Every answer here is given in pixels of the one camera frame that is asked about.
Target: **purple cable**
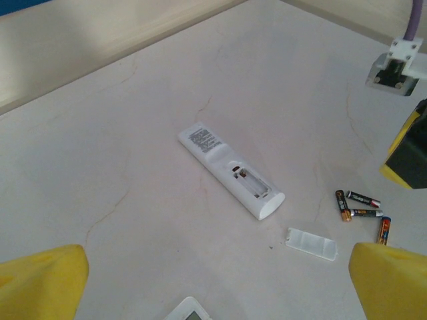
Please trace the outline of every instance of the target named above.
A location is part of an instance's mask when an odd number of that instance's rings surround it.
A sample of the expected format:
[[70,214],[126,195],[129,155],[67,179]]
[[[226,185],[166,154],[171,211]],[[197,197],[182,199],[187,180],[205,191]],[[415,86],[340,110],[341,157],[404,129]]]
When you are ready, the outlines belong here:
[[404,40],[412,41],[415,38],[416,30],[420,24],[422,11],[422,0],[412,0],[411,17],[409,18],[408,27],[406,28]]

